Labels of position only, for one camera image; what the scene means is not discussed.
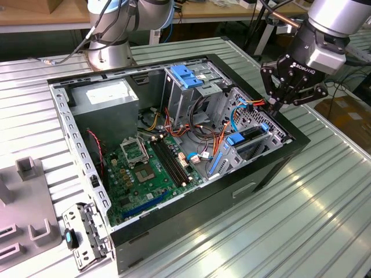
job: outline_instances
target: blue tab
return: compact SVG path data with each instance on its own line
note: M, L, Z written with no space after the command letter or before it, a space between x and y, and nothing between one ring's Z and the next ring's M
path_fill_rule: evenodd
M269 125L267 125L266 123L261 123L261 128L265 131L265 132L268 132L269 131Z
M227 138L227 142L230 143L231 146L243 141L245 138L239 134L238 132L236 133L233 133L231 135L228 136Z
M247 102L246 102L246 100L244 100L242 97L240 97L239 99L238 99L238 101L240 102L240 103L243 103L243 104L247 104Z
M175 65L170 68L176 78L184 85L185 88L193 88L203 85L203 81L197 79L193 72L185 65Z
M66 241L70 242L71 241L71 234L70 232L66 233Z
M214 173L214 170L215 170L216 166L218 165L218 162L219 162L219 160L221 159L221 156L222 156L222 155L223 155L223 154L222 154L221 152L219 152L218 156L217 156L216 159L215 159L215 162L214 162L213 167L210 169L210 172L209 172L210 175L212 175L212 174Z

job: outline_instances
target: wooden workbench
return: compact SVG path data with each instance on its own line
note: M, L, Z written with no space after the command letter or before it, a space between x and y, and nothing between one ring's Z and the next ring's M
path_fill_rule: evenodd
M289 16L306 12L295 4L285 5L279 11ZM183 4L182 14L182 23L249 20L253 14L253 9L245 9L239 5L221 8L211 2L186 2ZM179 15L175 13L173 23L178 22ZM0 32L84 28L90 28L89 12L85 0L64 0L52 14L30 12L9 7L0 12Z

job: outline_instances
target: aluminum table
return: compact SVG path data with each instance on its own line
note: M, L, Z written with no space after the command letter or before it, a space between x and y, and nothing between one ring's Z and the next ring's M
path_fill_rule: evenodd
M139 64L216 53L258 92L259 65L221 38L139 46ZM61 214L86 202L46 80L89 72L83 56L48 66L0 63L0 167L42 160ZM129 269L123 277L363 277L371 268L371 157L304 105L284 115L311 143L260 192ZM114 277L103 260L79 273L66 242L0 277Z

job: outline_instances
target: gray plastic block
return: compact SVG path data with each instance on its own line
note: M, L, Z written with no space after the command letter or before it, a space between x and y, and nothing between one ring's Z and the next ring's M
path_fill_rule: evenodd
M0 198L7 190L13 198L6 206L0 204L2 272L57 246L62 238L40 160L19 159L0 169L0 178Z
M16 160L16 169L23 181L37 177L35 163L30 156Z
M44 219L45 227L40 230L35 230L32 225L28 226L30 240L40 247L52 242L57 236L57 229L50 225L48 219Z
M5 262L11 261L26 252L25 248L19 244L15 243L13 245L7 246L0 250L0 265Z
M16 224L11 224L7 227L0 228L0 243L16 237L22 233L22 230Z
M3 203L3 206L10 204L14 201L14 196L12 191L10 191L4 182L0 178L0 202Z

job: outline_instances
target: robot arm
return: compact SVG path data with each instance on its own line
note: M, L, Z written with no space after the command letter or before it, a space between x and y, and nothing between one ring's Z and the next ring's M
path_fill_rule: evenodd
M371 15L371 0L315 0L308 15L275 67L261 67L272 112L291 103L301 105L328 95L321 82L326 74L334 75L347 62L349 36ZM279 86L272 81L275 70Z
M93 32L98 39L90 43L88 51L91 66L98 70L132 65L128 32L165 28L174 14L173 0L89 0L92 26L107 1L110 4Z

